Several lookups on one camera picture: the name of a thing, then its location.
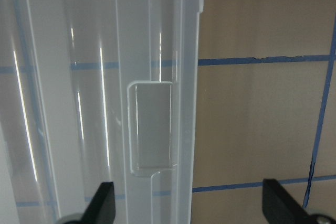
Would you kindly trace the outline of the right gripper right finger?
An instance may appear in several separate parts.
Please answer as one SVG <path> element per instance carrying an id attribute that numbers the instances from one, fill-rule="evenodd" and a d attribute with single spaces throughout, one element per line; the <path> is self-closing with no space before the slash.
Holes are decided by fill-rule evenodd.
<path id="1" fill-rule="evenodd" d="M 318 223 L 276 179 L 262 181 L 262 212 L 270 224 Z"/>

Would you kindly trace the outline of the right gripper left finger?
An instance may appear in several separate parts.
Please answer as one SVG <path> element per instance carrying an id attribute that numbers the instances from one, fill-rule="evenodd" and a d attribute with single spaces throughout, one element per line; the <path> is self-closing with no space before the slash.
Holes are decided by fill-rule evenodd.
<path id="1" fill-rule="evenodd" d="M 113 224 L 116 216 L 113 182 L 100 184 L 79 223 Z"/>

